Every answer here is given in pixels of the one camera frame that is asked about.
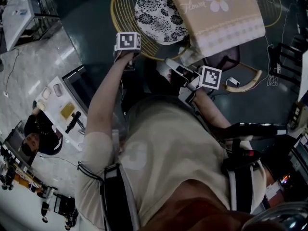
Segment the black and white patterned cushion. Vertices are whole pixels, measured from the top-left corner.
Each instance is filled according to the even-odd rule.
[[[137,0],[135,12],[142,31],[162,45],[179,42],[188,35],[173,0]]]

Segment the chair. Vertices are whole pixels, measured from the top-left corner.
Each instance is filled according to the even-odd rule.
[[[209,67],[221,69],[224,72],[240,64],[240,59],[240,46],[235,46],[215,55],[206,57],[203,59],[203,62]]]
[[[294,55],[291,56],[291,55],[288,55],[287,53],[284,53],[282,51],[283,48],[293,52]],[[279,43],[276,48],[274,48],[274,49],[268,48],[268,50],[269,50],[269,56],[270,56],[269,74],[272,75],[272,76],[276,76],[276,77],[285,79],[287,81],[290,81],[293,84],[300,87],[300,81],[297,78],[290,77],[290,76],[287,76],[287,75],[282,75],[282,74],[279,73],[278,69],[279,69],[279,67],[284,68],[284,69],[288,70],[289,72],[296,74],[300,78],[301,75],[302,75],[301,70],[298,71],[294,68],[290,68],[288,66],[285,66],[283,64],[283,62],[280,60],[280,56],[284,56],[285,58],[288,58],[289,60],[291,60],[294,63],[295,66],[301,68],[302,67],[303,52],[299,51],[296,48],[290,47],[290,46],[288,46],[286,44],[282,44],[282,43]]]
[[[305,38],[305,40],[294,38],[294,40],[296,48],[298,48],[300,51],[305,52],[308,50],[308,38]]]
[[[247,66],[243,63],[240,62],[241,60],[241,55],[240,55],[240,46],[235,46],[233,48],[227,49],[225,51],[222,51],[220,53],[217,53],[215,55],[206,57],[203,59],[203,62],[205,65],[217,69],[221,69],[222,72],[225,72],[229,69],[232,69],[239,64],[242,65],[243,67],[248,68],[249,70],[253,71],[256,75],[255,77],[246,85],[241,86],[241,87],[231,87],[228,85],[224,85],[224,88],[226,91],[229,92],[244,92],[249,89],[251,89],[260,79],[262,71],[261,70],[256,70],[250,66]]]

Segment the metal frame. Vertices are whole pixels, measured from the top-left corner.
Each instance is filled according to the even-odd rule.
[[[286,48],[289,51],[292,51],[295,54],[295,57],[290,56],[290,55],[282,52],[282,48],[283,47]],[[282,68],[284,68],[284,69],[286,69],[286,70],[288,70],[288,71],[298,75],[299,77],[301,77],[302,73],[300,71],[297,71],[297,70],[295,70],[293,68],[290,68],[290,67],[287,67],[287,66],[283,65],[282,62],[280,61],[280,56],[284,56],[284,57],[292,60],[296,66],[302,67],[301,59],[297,59],[296,56],[303,55],[303,53],[293,49],[292,47],[289,47],[288,45],[282,44],[282,43],[279,43],[278,47],[275,48],[275,49],[268,48],[268,51],[269,51],[269,55],[270,55],[270,70],[269,70],[269,74],[273,75],[273,76],[276,76],[278,78],[282,78],[282,79],[288,80],[288,81],[292,82],[293,84],[295,84],[297,86],[300,86],[300,81],[299,80],[297,80],[294,77],[288,77],[288,76],[285,76],[285,75],[282,75],[282,74],[278,74],[277,70],[275,70],[275,69],[277,67],[277,64],[279,64]]]
[[[95,94],[95,90],[91,89],[89,86],[87,86],[87,83],[83,80],[83,78],[81,77],[80,71],[82,71],[85,68],[85,65],[81,65],[78,68],[74,69],[73,71],[69,72],[67,75],[62,77],[62,80],[64,81],[64,83],[66,84],[66,86],[68,87],[68,89],[70,90],[70,92],[73,94],[74,98],[77,100],[77,102],[79,103],[79,105],[81,106],[83,112],[85,114],[88,114],[88,108],[85,105],[85,103],[82,101],[82,99],[80,98],[80,96],[77,94],[77,92],[75,91],[74,87],[72,86],[72,84],[70,83],[70,78],[73,75],[77,75],[78,79],[80,81],[80,84],[82,85],[82,87],[84,88],[84,91],[86,93],[90,95]]]
[[[35,13],[33,22],[36,27],[35,33],[38,35],[34,40],[40,40],[60,19],[53,0],[37,0],[41,13]]]
[[[18,166],[20,168],[24,168],[27,167],[27,169],[29,170],[31,168],[31,165],[34,161],[34,158],[36,155],[30,157],[30,159],[28,161],[26,161],[24,158],[21,157],[21,155],[19,154],[18,150],[16,150],[15,148],[13,148],[9,143],[8,140],[11,138],[11,136],[14,134],[14,132],[16,130],[18,130],[20,128],[20,126],[22,125],[22,121],[20,121],[10,132],[10,134],[8,135],[8,137],[3,141],[2,146],[6,146],[8,148],[8,150],[14,154],[14,156],[20,161],[20,163],[18,164]]]

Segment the person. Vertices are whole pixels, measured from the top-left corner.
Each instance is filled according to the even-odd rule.
[[[36,107],[36,103],[33,106],[32,114],[25,125],[26,138],[21,145],[22,151],[26,156],[33,156],[37,152],[55,155],[61,150],[61,144],[55,148],[62,134],[58,130],[53,131],[51,121]]]
[[[89,107],[81,163],[102,178],[112,156],[116,94],[131,58],[127,54],[115,62]],[[203,89],[195,94],[193,101],[207,123],[230,126]],[[226,151],[179,100],[148,97],[133,105],[127,118],[128,135],[119,161],[131,185],[141,231],[235,231],[251,218],[230,210],[229,180],[221,170]],[[248,142],[241,146],[251,149]],[[79,171],[75,199],[80,215],[104,230],[99,186]],[[251,211],[262,202],[265,189],[260,164],[253,172]]]

